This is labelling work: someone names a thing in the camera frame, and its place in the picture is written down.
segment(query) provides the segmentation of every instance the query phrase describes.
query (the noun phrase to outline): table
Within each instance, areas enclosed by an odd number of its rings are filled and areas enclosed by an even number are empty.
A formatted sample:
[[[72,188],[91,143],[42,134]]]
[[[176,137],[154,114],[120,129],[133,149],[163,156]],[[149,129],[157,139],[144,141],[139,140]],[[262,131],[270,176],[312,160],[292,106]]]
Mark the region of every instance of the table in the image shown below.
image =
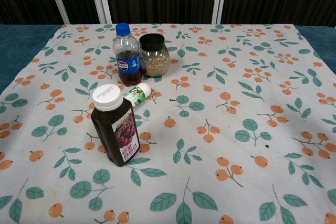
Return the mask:
[[[114,28],[64,25],[0,96],[1,222],[335,222],[336,78],[293,25],[131,25],[172,64],[124,167],[90,120],[97,85],[130,89]]]

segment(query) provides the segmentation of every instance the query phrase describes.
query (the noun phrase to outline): dark juice bottle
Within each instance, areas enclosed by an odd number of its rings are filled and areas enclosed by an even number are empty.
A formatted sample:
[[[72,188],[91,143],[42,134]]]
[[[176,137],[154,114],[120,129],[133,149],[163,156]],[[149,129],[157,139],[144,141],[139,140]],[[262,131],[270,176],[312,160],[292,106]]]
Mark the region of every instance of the dark juice bottle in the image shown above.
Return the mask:
[[[127,23],[116,25],[117,38],[113,40],[113,52],[117,58],[119,78],[125,86],[137,85],[142,79],[139,43],[131,35]]]
[[[140,148],[132,103],[112,84],[99,86],[92,97],[95,108],[91,119],[107,157],[123,166]]]

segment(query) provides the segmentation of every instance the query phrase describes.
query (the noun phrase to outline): white bottle cap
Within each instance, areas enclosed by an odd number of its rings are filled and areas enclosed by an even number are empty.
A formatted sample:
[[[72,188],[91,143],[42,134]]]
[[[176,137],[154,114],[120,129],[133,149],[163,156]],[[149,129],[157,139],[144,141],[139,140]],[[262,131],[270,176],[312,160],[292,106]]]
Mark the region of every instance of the white bottle cap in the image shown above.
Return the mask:
[[[123,102],[120,89],[113,84],[97,87],[92,94],[92,98],[94,106],[100,111],[115,110]]]
[[[141,82],[141,83],[137,84],[136,86],[138,86],[140,89],[142,89],[142,91],[145,93],[146,98],[151,94],[151,87],[149,87],[149,85],[147,83]]]

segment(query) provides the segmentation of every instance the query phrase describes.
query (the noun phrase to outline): glass jar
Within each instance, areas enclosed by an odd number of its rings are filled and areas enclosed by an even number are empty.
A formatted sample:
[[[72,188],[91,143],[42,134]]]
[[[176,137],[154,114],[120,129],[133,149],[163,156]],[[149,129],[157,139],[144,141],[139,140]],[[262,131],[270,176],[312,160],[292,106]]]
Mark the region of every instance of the glass jar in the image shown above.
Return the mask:
[[[143,71],[150,77],[164,75],[170,66],[169,52],[160,34],[145,34],[140,39]]]

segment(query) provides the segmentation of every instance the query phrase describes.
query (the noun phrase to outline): pepsi bottle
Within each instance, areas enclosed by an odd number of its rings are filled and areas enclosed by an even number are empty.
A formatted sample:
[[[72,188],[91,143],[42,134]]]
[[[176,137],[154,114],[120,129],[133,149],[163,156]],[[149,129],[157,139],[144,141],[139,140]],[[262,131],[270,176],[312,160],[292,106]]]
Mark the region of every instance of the pepsi bottle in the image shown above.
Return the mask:
[[[117,38],[112,49],[118,63],[119,78],[127,87],[137,85],[142,80],[139,43],[131,35],[127,23],[118,23],[115,28]]]

